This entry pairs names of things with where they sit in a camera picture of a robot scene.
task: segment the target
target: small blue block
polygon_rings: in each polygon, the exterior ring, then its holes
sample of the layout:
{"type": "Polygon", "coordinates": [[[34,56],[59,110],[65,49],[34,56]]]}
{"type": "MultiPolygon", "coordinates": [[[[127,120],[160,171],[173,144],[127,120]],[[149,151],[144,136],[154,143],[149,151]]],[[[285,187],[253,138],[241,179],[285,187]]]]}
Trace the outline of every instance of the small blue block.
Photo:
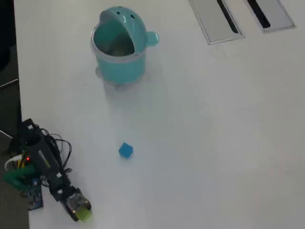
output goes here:
{"type": "Polygon", "coordinates": [[[119,149],[119,153],[122,157],[129,158],[133,153],[133,147],[124,142],[119,149]]]}

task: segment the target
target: wire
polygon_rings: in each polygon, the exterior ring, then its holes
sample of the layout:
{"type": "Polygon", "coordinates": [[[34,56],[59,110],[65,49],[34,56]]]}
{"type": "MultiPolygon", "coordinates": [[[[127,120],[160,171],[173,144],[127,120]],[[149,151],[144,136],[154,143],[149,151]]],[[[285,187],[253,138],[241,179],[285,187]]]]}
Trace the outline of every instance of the wire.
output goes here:
{"type": "Polygon", "coordinates": [[[67,156],[65,162],[62,164],[62,166],[65,168],[66,165],[67,165],[67,162],[68,162],[68,160],[69,160],[69,158],[70,158],[71,152],[72,152],[72,145],[70,144],[70,142],[68,142],[68,141],[66,141],[66,140],[63,140],[63,139],[58,139],[58,138],[56,138],[55,141],[65,142],[65,143],[68,143],[68,145],[69,145],[68,156],[67,156]]]}
{"type": "Polygon", "coordinates": [[[4,164],[5,170],[8,170],[8,168],[7,168],[8,163],[13,162],[13,161],[19,161],[19,160],[22,160],[22,155],[21,155],[21,154],[15,156],[15,157],[12,157],[11,159],[7,160],[7,161],[5,162],[5,164],[4,164]]]}
{"type": "Polygon", "coordinates": [[[58,134],[49,134],[49,135],[55,135],[55,136],[58,136],[58,137],[60,137],[61,138],[61,140],[62,140],[62,137],[60,136],[60,135],[58,135],[58,134]]]}
{"type": "MultiPolygon", "coordinates": [[[[66,167],[66,165],[68,163],[68,160],[70,158],[71,152],[72,152],[72,145],[70,144],[70,142],[68,142],[66,140],[63,140],[63,138],[60,135],[58,135],[58,134],[50,134],[46,129],[41,128],[40,131],[45,136],[48,136],[52,142],[54,142],[54,146],[57,148],[57,150],[60,152],[60,154],[62,154],[62,151],[63,151],[63,143],[65,142],[65,143],[67,143],[69,145],[68,156],[65,159],[64,163],[62,164],[61,161],[58,161],[58,163],[59,163],[59,166],[61,167],[61,173],[67,174],[67,173],[72,172],[71,168],[66,168],[65,169],[65,167],[66,167]],[[61,142],[61,150],[58,149],[57,142],[61,142]]],[[[45,187],[50,187],[50,185],[48,184],[47,178],[45,176],[41,176],[41,185],[43,185],[45,187]]]]}

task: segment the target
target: dark floor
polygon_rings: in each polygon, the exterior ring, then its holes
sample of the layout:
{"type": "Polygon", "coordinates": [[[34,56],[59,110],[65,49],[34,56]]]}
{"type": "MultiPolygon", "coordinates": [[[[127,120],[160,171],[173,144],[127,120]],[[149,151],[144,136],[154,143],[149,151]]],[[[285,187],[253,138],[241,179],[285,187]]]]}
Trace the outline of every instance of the dark floor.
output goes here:
{"type": "MultiPolygon", "coordinates": [[[[0,72],[0,85],[16,78],[18,78],[17,51],[16,47],[13,47],[10,63],[0,72]]],[[[19,100],[18,84],[0,89],[0,129],[12,135],[17,130],[19,100]]],[[[19,191],[2,179],[4,162],[8,159],[6,151],[9,143],[10,139],[0,133],[0,228],[28,229],[29,221],[25,199],[20,197],[19,191]]]]}

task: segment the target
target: white table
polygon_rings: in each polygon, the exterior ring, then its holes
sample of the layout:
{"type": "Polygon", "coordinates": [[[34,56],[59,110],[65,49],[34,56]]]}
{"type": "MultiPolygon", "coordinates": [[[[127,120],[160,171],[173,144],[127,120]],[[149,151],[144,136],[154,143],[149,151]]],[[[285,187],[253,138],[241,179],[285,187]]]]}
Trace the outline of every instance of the white table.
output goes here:
{"type": "Polygon", "coordinates": [[[297,28],[271,34],[228,3],[246,38],[208,46],[188,0],[15,0],[22,117],[71,142],[93,213],[75,223],[44,189],[31,229],[304,228],[305,2],[282,0],[297,28]],[[121,91],[89,45],[113,5],[160,35],[121,91]]]}

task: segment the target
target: black cable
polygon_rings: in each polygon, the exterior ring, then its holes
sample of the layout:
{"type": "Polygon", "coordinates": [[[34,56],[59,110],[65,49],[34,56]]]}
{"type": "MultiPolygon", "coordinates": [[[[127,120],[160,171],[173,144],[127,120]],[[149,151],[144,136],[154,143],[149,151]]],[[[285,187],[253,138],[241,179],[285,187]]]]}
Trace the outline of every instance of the black cable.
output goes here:
{"type": "Polygon", "coordinates": [[[60,139],[62,140],[62,137],[61,137],[60,135],[58,135],[58,134],[49,134],[49,135],[51,135],[51,136],[52,136],[52,135],[58,136],[58,137],[60,137],[60,139]]]}
{"type": "MultiPolygon", "coordinates": [[[[40,128],[40,131],[45,136],[45,138],[48,138],[49,141],[51,141],[53,143],[53,147],[54,147],[55,152],[59,152],[58,155],[54,154],[54,156],[55,156],[55,158],[56,158],[56,160],[57,160],[57,162],[59,164],[60,172],[62,173],[63,178],[67,179],[67,177],[66,177],[67,175],[66,174],[72,172],[72,169],[71,168],[64,169],[64,168],[67,165],[67,162],[68,162],[68,160],[70,158],[70,155],[71,155],[71,152],[72,152],[72,145],[70,144],[70,142],[68,142],[66,140],[63,140],[63,138],[60,135],[58,135],[58,134],[50,134],[44,128],[40,128]],[[53,137],[53,135],[58,136],[60,139],[58,139],[58,138],[55,139],[53,137]],[[58,148],[58,145],[57,145],[58,141],[61,142],[61,150],[59,150],[59,148],[58,148]],[[65,143],[67,143],[69,145],[68,156],[67,156],[66,160],[64,161],[64,163],[62,163],[62,160],[61,160],[61,154],[62,154],[62,151],[63,151],[63,142],[65,142],[65,143]]],[[[41,184],[43,186],[45,186],[45,187],[50,187],[46,177],[41,177],[41,184]]]]}
{"type": "Polygon", "coordinates": [[[69,145],[68,156],[67,156],[65,162],[62,164],[63,167],[65,168],[66,165],[67,165],[67,162],[68,162],[68,160],[69,160],[69,158],[70,158],[71,152],[72,152],[72,145],[70,144],[70,142],[68,142],[68,141],[66,141],[66,140],[63,140],[63,139],[58,139],[58,138],[56,138],[55,141],[65,142],[65,143],[68,143],[68,145],[69,145]]]}

